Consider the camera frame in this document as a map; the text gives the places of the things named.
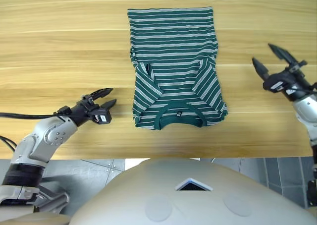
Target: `black cable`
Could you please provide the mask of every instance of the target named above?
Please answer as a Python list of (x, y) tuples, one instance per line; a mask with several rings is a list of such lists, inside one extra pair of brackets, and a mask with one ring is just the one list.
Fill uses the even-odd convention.
[(48, 117), (57, 116), (55, 114), (45, 114), (45, 115), (30, 115), (30, 114), (19, 114), (11, 112), (0, 112), (0, 117), (17, 118), (17, 119), (43, 119)]
[(4, 139), (5, 141), (10, 142), (14, 147), (17, 146), (16, 143), (15, 143), (14, 141), (12, 141), (10, 138), (3, 137), (3, 136), (1, 136), (1, 135), (0, 135), (0, 138)]
[(20, 113), (11, 113), (11, 112), (0, 112), (0, 117), (7, 117), (7, 118), (15, 118), (15, 119), (44, 119), (49, 117), (58, 117), (58, 116), (65, 116), (65, 117), (80, 117), (81, 116), (75, 116), (72, 114), (43, 114), (43, 115), (31, 115), (31, 114), (20, 114)]
[(10, 143), (8, 143), (5, 139), (3, 139), (4, 137), (2, 137), (2, 136), (0, 136), (0, 140), (2, 141), (2, 142), (4, 142), (7, 146), (8, 146), (8, 148), (10, 148), (13, 152), (15, 152), (15, 149), (14, 149), (14, 147), (12, 147), (11, 145), (10, 145)]

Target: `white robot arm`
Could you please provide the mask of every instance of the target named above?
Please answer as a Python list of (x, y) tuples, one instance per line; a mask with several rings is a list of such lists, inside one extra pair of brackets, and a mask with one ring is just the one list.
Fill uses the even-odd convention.
[[(97, 124), (111, 122), (109, 109), (116, 100), (99, 106), (94, 100), (108, 95), (111, 88), (85, 95), (76, 106), (62, 107), (52, 115), (29, 115), (41, 118), (33, 132), (22, 139), (13, 154), (10, 167), (0, 186), (0, 221), (32, 213), (39, 194), (39, 184), (47, 163), (56, 149), (66, 142), (88, 120)], [(26, 115), (1, 113), (7, 117), (26, 118)]]

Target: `vent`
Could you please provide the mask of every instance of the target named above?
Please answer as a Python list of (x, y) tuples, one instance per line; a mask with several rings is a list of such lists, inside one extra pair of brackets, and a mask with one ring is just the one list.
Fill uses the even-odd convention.
[(193, 178), (188, 178), (175, 188), (176, 191), (213, 191), (213, 188)]

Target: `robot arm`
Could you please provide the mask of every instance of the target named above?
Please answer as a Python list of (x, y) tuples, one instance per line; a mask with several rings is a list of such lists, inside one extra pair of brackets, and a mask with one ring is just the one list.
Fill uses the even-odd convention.
[(269, 47), (274, 54), (285, 60), (289, 66), (280, 73), (269, 75), (268, 69), (257, 59), (253, 58), (253, 66), (264, 81), (263, 88), (273, 93), (282, 92), (293, 103), (297, 119), (306, 127), (310, 138), (314, 158), (314, 178), (308, 182), (308, 202), (317, 206), (317, 83), (310, 85), (305, 80), (301, 67), (306, 65), (304, 60), (298, 62), (288, 51), (273, 44)]
[(85, 95), (76, 106), (59, 109), (52, 117), (39, 121), (33, 132), (17, 145), (2, 186), (0, 186), (0, 214), (4, 206), (22, 206), (21, 214), (29, 213), (39, 193), (39, 183), (47, 163), (56, 149), (66, 142), (88, 120), (97, 124), (111, 122), (109, 109), (116, 100), (99, 106), (94, 100), (112, 91), (101, 89)]

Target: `white stripe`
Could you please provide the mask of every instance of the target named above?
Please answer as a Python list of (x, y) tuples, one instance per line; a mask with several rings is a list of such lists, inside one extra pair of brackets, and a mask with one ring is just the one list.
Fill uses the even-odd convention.
[(193, 60), (188, 62), (174, 62), (174, 63), (152, 63), (152, 66), (172, 66), (172, 65), (191, 65), (198, 63), (199, 60)]
[(141, 126), (139, 128), (148, 128), (148, 129), (154, 129), (154, 126)]
[(193, 68), (193, 67), (199, 67), (198, 65), (193, 65), (193, 66), (190, 66), (190, 67), (185, 67), (185, 68), (167, 68), (167, 69), (155, 69), (155, 71), (157, 70), (187, 70), (187, 69), (190, 69), (190, 68)]
[(143, 19), (131, 19), (131, 22), (158, 22), (158, 21), (173, 21), (173, 20), (201, 20), (212, 19), (212, 16), (207, 17), (180, 17), (180, 18), (143, 18)]
[(156, 115), (141, 116), (141, 119), (156, 118)]
[[(210, 40), (210, 38), (204, 38), (204, 39), (200, 39), (201, 41), (203, 41), (203, 40)], [(179, 41), (188, 41), (188, 39), (177, 39), (176, 40), (177, 42), (179, 42)], [(156, 43), (159, 43), (159, 42), (175, 42), (175, 40), (166, 40), (166, 39), (164, 39), (164, 40), (162, 40), (162, 41), (160, 41), (160, 40), (151, 40), (151, 41), (142, 41), (140, 44), (143, 44), (143, 43), (149, 43), (149, 42), (156, 42)]]
[(139, 78), (144, 84), (146, 84), (151, 90), (153, 90), (158, 95), (161, 95), (162, 93), (154, 88), (152, 85), (150, 85), (148, 82), (146, 82), (138, 73), (135, 73), (136, 77)]
[(174, 109), (168, 109), (167, 111), (170, 111), (170, 110), (186, 110), (187, 108), (174, 108)]
[(213, 24), (208, 24), (208, 25), (182, 25), (182, 26), (166, 26), (166, 27), (133, 27), (130, 26), (131, 29), (134, 30), (156, 30), (156, 29), (177, 29), (177, 28), (213, 28), (214, 25)]
[[(197, 20), (197, 21), (195, 21), (195, 22), (191, 22), (191, 21), (177, 21), (177, 26), (181, 26), (181, 24), (191, 24), (191, 25), (193, 25), (193, 24), (208, 24), (208, 23), (213, 23), (213, 21), (212, 21), (212, 19), (211, 20)], [(161, 23), (134, 23), (134, 22), (130, 22), (130, 26), (132, 26), (132, 25), (134, 25), (134, 26), (145, 26), (145, 25), (154, 25), (154, 26), (162, 26), (162, 25), (168, 25), (168, 24), (170, 24), (169, 22), (167, 22), (167, 23), (164, 23), (164, 22), (161, 22)]]
[[(173, 113), (164, 113), (162, 116), (171, 116), (171, 115), (176, 115), (176, 112)], [(195, 112), (183, 112), (182, 116), (197, 116)]]
[[(203, 14), (210, 15), (210, 13), (207, 12), (207, 13), (169, 13), (169, 16), (171, 16), (171, 15), (190, 15), (190, 14), (195, 15), (195, 16), (197, 16), (197, 14), (199, 14), (199, 15), (203, 15)], [(133, 14), (129, 14), (129, 17), (149, 17), (149, 16), (166, 16), (166, 14), (147, 14), (147, 15), (139, 15), (139, 14), (133, 15)]]
[[(206, 58), (206, 57), (209, 57), (209, 56), (206, 56), (206, 55), (197, 55), (197, 56), (194, 56), (194, 57), (190, 57), (190, 58), (177, 58), (177, 60), (190, 60), (190, 59), (196, 59), (196, 58), (202, 58), (202, 57), (204, 57), (204, 58)], [(165, 60), (165, 61), (171, 61), (171, 59), (153, 59), (152, 61), (163, 61), (163, 60)]]
[(199, 53), (214, 53), (216, 50), (213, 49), (202, 49), (200, 51), (196, 52), (188, 52), (188, 53), (161, 53), (161, 54), (136, 54), (137, 57), (160, 57), (160, 56), (190, 56), (195, 55)]
[(154, 100), (152, 100), (151, 98), (149, 98), (146, 94), (144, 94), (138, 87), (134, 88), (136, 90), (136, 92), (138, 92), (143, 98), (145, 98), (147, 101), (149, 101), (151, 104), (154, 103)]
[(196, 92), (197, 94), (199, 94), (199, 93), (201, 92), (201, 90), (205, 87), (205, 85), (206, 85), (207, 83), (209, 83), (209, 80), (212, 78), (212, 76), (213, 76), (213, 74), (211, 74), (211, 75), (209, 76), (208, 80), (206, 80), (206, 82), (203, 84), (203, 86), (200, 87), (200, 90), (199, 90), (198, 92)]
[(135, 82), (135, 87), (136, 87), (137, 84), (140, 85), (140, 87), (143, 88), (149, 95), (152, 95), (146, 88), (143, 87), (143, 85), (141, 85), (141, 84), (140, 84), (139, 82), (137, 82), (137, 81)]
[(167, 104), (162, 104), (162, 105), (151, 105), (149, 108), (162, 108), (165, 107)]
[(202, 107), (202, 108), (197, 108), (197, 109), (199, 109), (199, 110), (202, 110), (202, 109), (210, 109), (211, 107), (209, 106), (209, 107)]
[(160, 83), (158, 86), (175, 86), (175, 85), (192, 85), (194, 81), (185, 81), (185, 82), (172, 82), (172, 83)]
[(188, 77), (184, 77), (184, 78), (173, 78), (173, 79), (157, 79), (157, 81), (159, 81), (159, 80), (163, 80), (163, 81), (166, 81), (166, 80), (184, 80), (184, 79), (189, 79), (189, 78), (196, 78), (196, 76), (188, 76)]
[(184, 46), (201, 46), (201, 45), (206, 45), (208, 43), (215, 44), (217, 43), (216, 41), (206, 41), (202, 43), (174, 43), (174, 44), (147, 44), (147, 45), (135, 45), (131, 44), (132, 47), (135, 48), (162, 48), (162, 47), (184, 47)]
[(173, 75), (188, 75), (188, 74), (197, 74), (197, 70), (188, 70), (184, 72), (170, 72), (170, 73), (155, 73), (155, 77), (157, 76), (173, 76)]
[(205, 111), (205, 112), (202, 112), (203, 115), (208, 115), (208, 114), (219, 114), (218, 111)]
[(132, 108), (132, 110), (138, 112), (139, 114), (141, 114), (141, 112), (136, 110), (134, 107)]
[(194, 95), (194, 92), (181, 92), (181, 93), (163, 93), (161, 97), (180, 96), (180, 95)]
[[(194, 99), (200, 99), (200, 98), (195, 97), (195, 98), (177, 99), (177, 100), (179, 101), (179, 100), (194, 100)], [(171, 100), (157, 100), (157, 102), (158, 102), (158, 101), (161, 102), (161, 101), (171, 101)]]
[(217, 85), (214, 87), (214, 89), (211, 91), (211, 93), (210, 93), (209, 97), (207, 98), (206, 102), (209, 101), (209, 98), (212, 96), (213, 92), (215, 91), (215, 89), (216, 89), (218, 86), (219, 86), (219, 82), (218, 82)]
[(207, 76), (207, 74), (210, 72), (211, 67), (207, 69), (207, 71), (203, 74), (202, 77), (200, 77), (200, 79), (198, 80), (198, 82), (196, 83), (196, 85), (193, 87), (193, 90), (196, 90), (198, 88), (198, 86), (201, 84), (201, 82), (205, 79), (205, 77)]
[(152, 39), (152, 38), (189, 38), (189, 37), (209, 37), (215, 35), (214, 32), (211, 33), (192, 33), (192, 34), (173, 34), (173, 35), (148, 35), (148, 36), (135, 36), (134, 34), (131, 34), (131, 38), (136, 39)]
[(220, 117), (205, 117), (205, 118), (221, 119)]
[(178, 88), (178, 89), (164, 89), (164, 91), (166, 90), (184, 90), (184, 89), (191, 89), (190, 87), (184, 87), (184, 88)]
[(189, 105), (205, 105), (206, 104), (206, 102), (204, 102), (204, 101), (198, 101), (198, 102), (190, 102), (190, 103), (188, 103)]
[(218, 110), (218, 107), (219, 107), (220, 103), (221, 103), (221, 100), (219, 100), (219, 103), (218, 103), (217, 106), (214, 107), (214, 108)]
[(203, 99), (206, 94), (209, 92), (209, 90), (212, 88), (212, 86), (214, 85), (214, 83), (217, 81), (217, 78), (215, 77), (212, 82), (210, 83), (210, 85), (207, 87), (207, 89), (203, 92), (201, 98)]
[(146, 110), (147, 108), (146, 107), (143, 107), (142, 105), (140, 105), (136, 100), (133, 100), (133, 103), (138, 106), (139, 108), (143, 109), (143, 110)]
[(220, 93), (221, 93), (221, 90), (219, 89), (218, 92), (216, 93), (215, 97), (211, 101), (210, 105), (213, 105), (216, 102), (216, 100), (219, 97)]
[(128, 13), (151, 13), (151, 12), (171, 12), (171, 11), (199, 11), (199, 10), (212, 10), (212, 7), (128, 9)]
[(157, 48), (153, 48), (153, 50), (138, 50), (138, 52), (164, 52), (164, 51), (184, 51), (184, 50), (196, 50), (196, 51), (200, 51), (202, 49), (212, 49), (214, 48), (213, 45), (204, 45), (201, 48), (165, 48), (165, 49), (157, 49)]

